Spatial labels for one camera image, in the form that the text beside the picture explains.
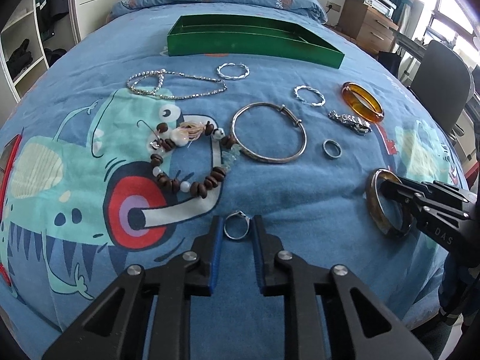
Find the shark eye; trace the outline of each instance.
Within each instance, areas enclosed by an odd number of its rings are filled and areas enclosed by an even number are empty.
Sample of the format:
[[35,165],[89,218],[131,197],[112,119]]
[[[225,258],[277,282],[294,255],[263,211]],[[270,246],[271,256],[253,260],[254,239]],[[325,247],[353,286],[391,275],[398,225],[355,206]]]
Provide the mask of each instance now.
[[180,117],[181,110],[173,104],[165,104],[158,110],[160,120],[165,123],[174,122]]

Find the black metal bracket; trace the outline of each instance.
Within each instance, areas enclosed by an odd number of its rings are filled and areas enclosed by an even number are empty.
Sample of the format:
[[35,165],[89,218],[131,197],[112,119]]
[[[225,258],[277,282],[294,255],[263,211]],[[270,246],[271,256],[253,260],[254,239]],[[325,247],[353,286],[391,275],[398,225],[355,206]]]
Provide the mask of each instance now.
[[417,220],[417,228],[450,252],[464,266],[480,264],[480,231],[470,191],[434,181],[418,183],[400,178],[385,180],[382,194],[407,207]]
[[158,295],[148,359],[188,360],[190,297],[213,293],[222,231],[223,221],[214,217],[208,234],[197,237],[190,251],[156,268],[129,266],[42,359],[142,359],[153,298]]
[[[267,234],[261,216],[250,225],[260,290],[285,299],[286,360],[326,360],[324,323],[332,360],[431,360],[425,347],[347,267],[328,270],[310,265],[284,250],[278,237]],[[167,264],[147,270],[129,266],[42,359],[141,360],[148,351],[149,360],[189,360],[190,299],[213,292],[222,230],[223,220],[214,217],[208,234],[197,237],[191,250]]]
[[331,359],[431,359],[426,348],[344,265],[328,270],[284,250],[261,216],[250,224],[257,281],[264,296],[285,302],[285,359],[326,360],[321,296]]

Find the power outlet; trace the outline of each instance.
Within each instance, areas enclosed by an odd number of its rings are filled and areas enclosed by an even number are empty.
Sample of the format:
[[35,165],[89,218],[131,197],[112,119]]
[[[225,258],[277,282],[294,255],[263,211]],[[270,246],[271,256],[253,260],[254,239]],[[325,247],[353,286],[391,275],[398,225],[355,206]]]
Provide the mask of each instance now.
[[340,10],[342,9],[342,7],[338,4],[335,4],[335,3],[332,3],[331,1],[327,1],[327,8],[332,5],[332,10],[333,11],[337,11],[337,12],[340,12]]

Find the blue gripper pad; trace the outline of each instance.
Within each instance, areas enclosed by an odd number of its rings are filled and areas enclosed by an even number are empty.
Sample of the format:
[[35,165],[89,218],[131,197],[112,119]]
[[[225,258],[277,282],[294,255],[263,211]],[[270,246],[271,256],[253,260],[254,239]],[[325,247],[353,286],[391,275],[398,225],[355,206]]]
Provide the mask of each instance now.
[[257,276],[257,285],[260,293],[263,294],[265,288],[265,271],[263,269],[263,251],[260,244],[260,238],[255,226],[255,221],[250,221],[251,242],[253,247],[253,259],[255,261],[255,275]]
[[208,282],[208,287],[210,288],[211,293],[213,293],[214,288],[217,286],[218,270],[220,266],[220,254],[222,252],[224,222],[224,219],[219,217],[217,222],[217,229],[215,231],[215,242],[212,250],[210,280]]

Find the brown wooden bead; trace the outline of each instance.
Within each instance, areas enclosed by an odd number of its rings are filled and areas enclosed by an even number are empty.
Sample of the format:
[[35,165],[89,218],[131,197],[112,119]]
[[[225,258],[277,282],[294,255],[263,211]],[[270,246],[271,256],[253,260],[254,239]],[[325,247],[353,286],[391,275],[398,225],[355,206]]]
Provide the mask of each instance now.
[[205,185],[205,188],[207,188],[207,191],[210,191],[213,189],[212,182],[207,178],[205,178],[205,180],[203,181],[203,185]]
[[194,181],[192,184],[191,184],[191,187],[190,187],[190,194],[195,198],[198,196],[198,186],[200,184],[198,183],[198,181]]
[[158,180],[158,181],[157,181],[158,186],[159,186],[160,188],[164,188],[165,185],[170,181],[170,179],[169,179],[168,177],[166,177],[166,176],[162,176],[162,177],[158,178],[157,180]]
[[177,178],[172,180],[172,192],[178,193],[180,191],[180,181]]
[[165,143],[167,143],[172,149],[177,146],[170,138],[165,139]]
[[213,188],[216,188],[218,186],[218,181],[212,176],[205,177],[205,180],[210,181],[212,183]]
[[159,173],[159,174],[157,175],[157,178],[156,178],[157,183],[160,181],[160,179],[161,179],[162,177],[169,178],[169,176],[168,176],[166,173],[163,173],[163,172],[162,172],[162,173]]
[[207,197],[207,188],[203,184],[198,184],[198,195],[205,199]]
[[225,176],[221,173],[218,173],[214,170],[212,170],[212,173],[210,173],[210,176],[212,176],[215,180],[222,182],[225,179]]
[[220,143],[222,144],[222,146],[225,146],[225,145],[227,144],[227,142],[229,141],[229,138],[230,138],[229,135],[225,135],[225,137],[223,137],[223,138],[220,140]]
[[213,124],[211,124],[210,122],[207,122],[207,125],[205,127],[205,135],[211,135],[213,130],[215,130],[215,127]]
[[161,133],[164,133],[164,132],[167,132],[169,130],[169,125],[167,125],[167,123],[160,123],[158,126],[157,126],[157,131],[161,134]]
[[150,156],[150,163],[152,164],[153,167],[157,167],[163,164],[163,158],[160,154],[153,153]]
[[165,139],[164,141],[162,141],[161,146],[165,149],[166,152],[169,152],[176,145],[173,143],[171,139]]
[[222,174],[224,177],[227,175],[227,171],[225,171],[224,168],[221,168],[219,166],[215,166],[212,170],[217,172],[217,173]]
[[235,138],[229,135],[229,140],[226,142],[225,147],[230,150],[232,146],[236,143],[237,141],[235,140]]
[[168,181],[161,188],[166,192],[172,192],[172,180],[168,179]]

